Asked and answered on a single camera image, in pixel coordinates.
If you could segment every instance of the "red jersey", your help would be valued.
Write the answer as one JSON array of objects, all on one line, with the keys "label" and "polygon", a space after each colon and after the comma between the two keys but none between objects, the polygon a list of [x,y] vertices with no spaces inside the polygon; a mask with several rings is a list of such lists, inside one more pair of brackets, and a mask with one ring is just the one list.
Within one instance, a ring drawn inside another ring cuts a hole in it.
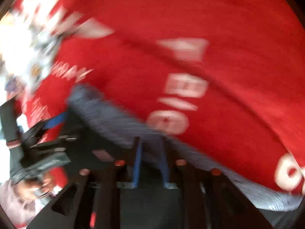
[{"label": "red jersey", "polygon": [[302,192],[305,33],[285,0],[15,6],[55,34],[74,32],[35,96],[21,101],[30,126],[63,112],[75,83],[89,83],[249,180]]}]

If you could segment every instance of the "red bolt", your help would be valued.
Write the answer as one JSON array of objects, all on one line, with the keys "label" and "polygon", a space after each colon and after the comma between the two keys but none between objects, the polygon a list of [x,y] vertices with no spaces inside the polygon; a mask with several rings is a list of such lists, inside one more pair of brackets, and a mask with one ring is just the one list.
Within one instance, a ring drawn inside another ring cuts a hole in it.
[{"label": "red bolt", "polygon": [[79,173],[80,173],[82,176],[87,176],[87,175],[90,174],[90,170],[88,170],[88,169],[81,169],[81,170],[79,171]]},{"label": "red bolt", "polygon": [[211,174],[213,176],[220,176],[222,172],[219,169],[211,169]]},{"label": "red bolt", "polygon": [[186,165],[186,161],[184,159],[176,160],[176,165],[177,166],[184,166],[184,165]]},{"label": "red bolt", "polygon": [[125,161],[124,160],[116,160],[114,162],[115,166],[124,166],[125,165]]}]

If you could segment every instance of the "fingers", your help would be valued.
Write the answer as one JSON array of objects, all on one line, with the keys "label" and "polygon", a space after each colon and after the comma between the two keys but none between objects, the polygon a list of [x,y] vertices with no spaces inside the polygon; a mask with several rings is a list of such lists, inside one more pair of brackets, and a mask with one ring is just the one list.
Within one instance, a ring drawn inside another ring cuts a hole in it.
[{"label": "fingers", "polygon": [[43,176],[42,186],[47,186],[50,184],[52,184],[54,186],[54,179],[53,179],[52,175],[49,172],[47,172]]},{"label": "fingers", "polygon": [[53,184],[49,184],[49,185],[43,186],[43,187],[41,188],[41,191],[42,191],[43,193],[52,192],[52,191],[53,191],[53,188],[54,188],[54,185],[53,185]]}]

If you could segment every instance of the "white lettering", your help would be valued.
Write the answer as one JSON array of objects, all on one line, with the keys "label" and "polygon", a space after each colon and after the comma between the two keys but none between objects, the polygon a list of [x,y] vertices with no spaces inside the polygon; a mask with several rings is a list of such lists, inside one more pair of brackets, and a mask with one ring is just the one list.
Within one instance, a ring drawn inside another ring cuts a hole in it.
[{"label": "white lettering", "polygon": [[62,78],[67,78],[67,80],[71,80],[73,77],[76,76],[76,73],[77,73],[77,66],[74,65],[72,66],[63,76]]},{"label": "white lettering", "polygon": [[186,131],[189,126],[189,120],[181,112],[158,110],[148,116],[147,124],[151,128],[163,131],[169,135],[179,135]]},{"label": "white lettering", "polygon": [[61,66],[61,63],[62,63],[62,62],[56,62],[56,63],[53,65],[53,68],[52,68],[52,75],[56,75],[56,74],[57,74],[58,68]]},{"label": "white lettering", "polygon": [[300,184],[303,174],[304,168],[300,168],[294,157],[287,153],[279,159],[274,180],[281,189],[292,191]]},{"label": "white lettering", "polygon": [[82,69],[80,69],[80,70],[78,71],[78,73],[77,73],[78,76],[76,77],[75,83],[78,83],[78,82],[84,80],[85,77],[86,77],[86,75],[87,75],[88,73],[90,73],[91,71],[93,71],[93,69],[86,70],[85,67],[82,68]]},{"label": "white lettering", "polygon": [[46,164],[43,164],[42,166],[38,167],[37,169],[44,170],[44,169],[46,169],[48,167],[51,167],[51,166],[53,166],[53,165],[55,165],[56,163],[59,163],[59,162],[60,162],[60,160],[54,159],[54,160],[52,160],[52,161],[50,161]]},{"label": "white lettering", "polygon": [[64,63],[57,69],[56,77],[62,76],[69,68],[69,65],[67,63]]},{"label": "white lettering", "polygon": [[208,89],[209,82],[187,73],[170,74],[165,93],[182,97],[202,97]]},{"label": "white lettering", "polygon": [[196,105],[193,105],[187,101],[181,100],[176,97],[160,97],[158,98],[158,101],[181,110],[196,111],[198,109]]}]

